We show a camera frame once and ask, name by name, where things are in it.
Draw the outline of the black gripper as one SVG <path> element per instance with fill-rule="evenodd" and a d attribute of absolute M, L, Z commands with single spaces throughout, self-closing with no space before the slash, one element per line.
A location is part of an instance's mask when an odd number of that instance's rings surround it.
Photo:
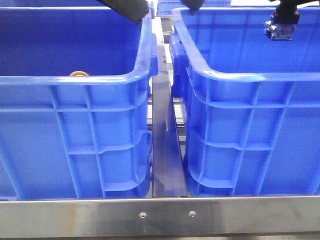
<path fill-rule="evenodd" d="M 272 25 L 295 25 L 300 20 L 297 11 L 298 5 L 308 3 L 308 0 L 281 0 L 271 14 L 270 23 Z"/>

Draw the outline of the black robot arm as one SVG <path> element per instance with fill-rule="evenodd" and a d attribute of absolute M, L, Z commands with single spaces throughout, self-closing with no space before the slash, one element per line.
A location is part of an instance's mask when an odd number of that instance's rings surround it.
<path fill-rule="evenodd" d="M 300 19 L 297 6 L 308 2 L 308 0 L 281 0 L 272 14 L 273 23 L 297 24 Z M 136 24 L 142 22 L 142 19 L 147 15 L 149 8 L 146 0 L 101 0 L 100 3 Z M 189 8 L 191 14 L 194 14 L 203 6 L 204 1 L 182 0 L 181 3 Z"/>

